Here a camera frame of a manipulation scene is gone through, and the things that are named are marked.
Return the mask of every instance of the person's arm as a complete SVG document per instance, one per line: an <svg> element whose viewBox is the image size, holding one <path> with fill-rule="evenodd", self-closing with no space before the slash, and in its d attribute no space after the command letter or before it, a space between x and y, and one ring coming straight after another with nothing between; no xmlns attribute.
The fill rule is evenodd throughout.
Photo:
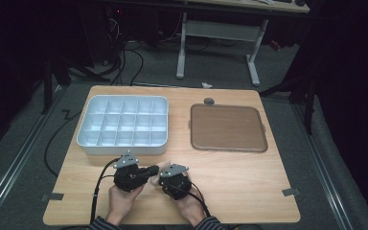
<svg viewBox="0 0 368 230"><path fill-rule="evenodd" d="M199 191L195 188L191 188L190 193L201 198ZM217 218L206 217L201 203L191 195L176 200L175 204L180 210L181 216L191 223L195 230L224 230Z"/></svg>
<svg viewBox="0 0 368 230"><path fill-rule="evenodd" d="M122 219L133 208L136 197L143 191L145 185L130 193L118 189L115 185L109 189L109 211L106 218L97 217L89 226L90 230L120 230Z"/></svg>

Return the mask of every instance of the storage box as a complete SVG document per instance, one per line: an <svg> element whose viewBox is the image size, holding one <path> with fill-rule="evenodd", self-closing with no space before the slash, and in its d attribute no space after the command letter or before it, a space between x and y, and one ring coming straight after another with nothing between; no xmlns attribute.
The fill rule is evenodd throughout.
<svg viewBox="0 0 368 230"><path fill-rule="evenodd" d="M161 154L168 139L168 113L169 103L161 96L94 96L77 142L92 155Z"/></svg>

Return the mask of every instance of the desk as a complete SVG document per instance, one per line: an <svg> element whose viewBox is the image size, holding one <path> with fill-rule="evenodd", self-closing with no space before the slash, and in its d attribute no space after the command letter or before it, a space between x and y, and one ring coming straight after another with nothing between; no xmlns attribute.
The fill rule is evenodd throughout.
<svg viewBox="0 0 368 230"><path fill-rule="evenodd" d="M242 7L242 8L256 8L268 11L280 11L280 12L303 12L310 11L307 5L299 7L292 3L274 2L273 5L268 5L263 2L250 1L250 0L187 0L188 2L204 3L204 4L216 4L230 7ZM185 42L187 35L204 36L211 38L232 39L254 42L254 47L250 51L250 55L246 56L247 66L249 68L250 78L254 86L259 86L260 81L255 66L255 58L259 51L259 47L262 43L262 39L265 35L265 29L268 23L268 19L264 19L260 27L256 26L242 26L234 24L224 24L215 22L206 22L198 20L187 20L187 13L183 13L183 20L181 26L181 44L180 52L178 55L177 63L177 78L184 78L185 70Z"/></svg>
<svg viewBox="0 0 368 230"><path fill-rule="evenodd" d="M169 139L161 155L137 156L140 167L161 161L188 166L191 179L203 192L212 215L223 223L296 222L300 213L292 195L284 196L290 185L274 141L259 94L252 90L191 89L155 87L92 87L94 95L159 95L169 101ZM216 104L246 105L257 108L265 127L268 150L264 153L203 151L190 142L190 108L213 98ZM53 193L62 200L50 200L44 214L49 225L88 224L92 194L104 165L111 156L91 156L77 144L79 124L71 140ZM114 174L109 168L105 174ZM105 217L108 188L112 177L101 184L97 215ZM187 221L167 195L151 184L137 197L125 224L182 224Z"/></svg>

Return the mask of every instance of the sleeve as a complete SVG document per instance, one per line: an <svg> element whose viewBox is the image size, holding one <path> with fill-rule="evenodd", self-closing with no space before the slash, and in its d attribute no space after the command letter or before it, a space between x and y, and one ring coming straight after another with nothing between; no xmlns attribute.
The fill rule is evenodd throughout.
<svg viewBox="0 0 368 230"><path fill-rule="evenodd" d="M88 230L122 230L122 229L113 225L112 223L106 222L104 218L97 217L91 223Z"/></svg>
<svg viewBox="0 0 368 230"><path fill-rule="evenodd" d="M195 230L225 230L216 217L208 217L202 220Z"/></svg>

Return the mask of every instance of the brown plastic lid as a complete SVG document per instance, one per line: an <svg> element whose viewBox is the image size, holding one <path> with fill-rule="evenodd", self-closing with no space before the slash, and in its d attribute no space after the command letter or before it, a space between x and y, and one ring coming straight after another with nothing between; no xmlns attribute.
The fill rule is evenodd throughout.
<svg viewBox="0 0 368 230"><path fill-rule="evenodd" d="M197 150L267 150L265 128L254 107L197 103L191 107L190 128Z"/></svg>

